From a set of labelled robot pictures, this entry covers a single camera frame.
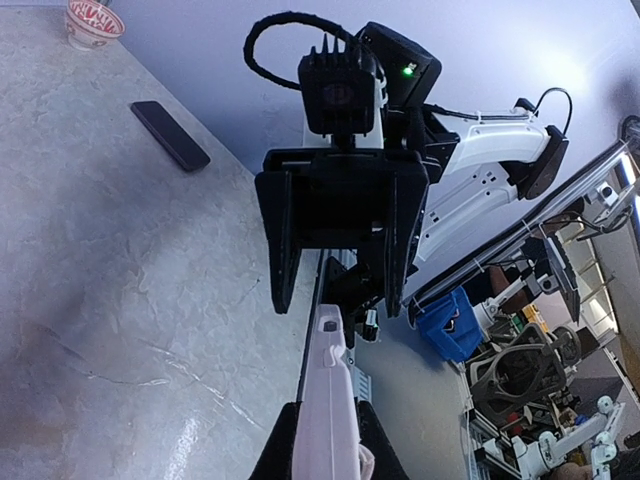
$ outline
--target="blue bin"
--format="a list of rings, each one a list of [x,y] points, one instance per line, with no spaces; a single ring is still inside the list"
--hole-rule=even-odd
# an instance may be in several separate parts
[[[444,328],[456,312],[454,331],[445,332]],[[445,360],[464,362],[482,342],[482,331],[462,287],[423,308],[416,317],[416,324],[422,338]]]

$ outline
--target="bowl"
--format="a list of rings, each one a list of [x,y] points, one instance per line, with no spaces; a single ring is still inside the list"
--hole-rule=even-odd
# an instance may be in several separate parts
[[[71,46],[84,51],[113,42],[125,30],[120,17],[93,0],[69,0],[65,24]]]

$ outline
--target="smartphone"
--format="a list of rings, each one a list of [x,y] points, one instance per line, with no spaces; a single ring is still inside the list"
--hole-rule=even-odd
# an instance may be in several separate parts
[[[134,102],[131,111],[186,172],[206,167],[211,159],[158,102]]]

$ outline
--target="fluorescent light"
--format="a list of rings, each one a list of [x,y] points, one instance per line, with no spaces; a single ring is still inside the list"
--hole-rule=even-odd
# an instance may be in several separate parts
[[[623,153],[622,155],[620,155],[620,157],[622,158],[620,165],[622,165],[622,171],[624,172],[624,176],[627,179],[627,184],[630,185],[632,183],[635,183],[636,172],[633,169],[633,164],[631,163],[631,159],[629,158],[629,155],[627,155],[626,153]]]

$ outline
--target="gray floor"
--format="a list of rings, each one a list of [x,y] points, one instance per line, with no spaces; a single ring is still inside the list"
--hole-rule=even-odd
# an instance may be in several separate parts
[[[295,395],[314,258],[275,315],[252,176],[62,17],[0,9],[0,478],[246,479]],[[129,111],[145,99],[211,165],[182,173]],[[378,413],[414,479],[462,478],[455,373],[394,325],[360,354]]]

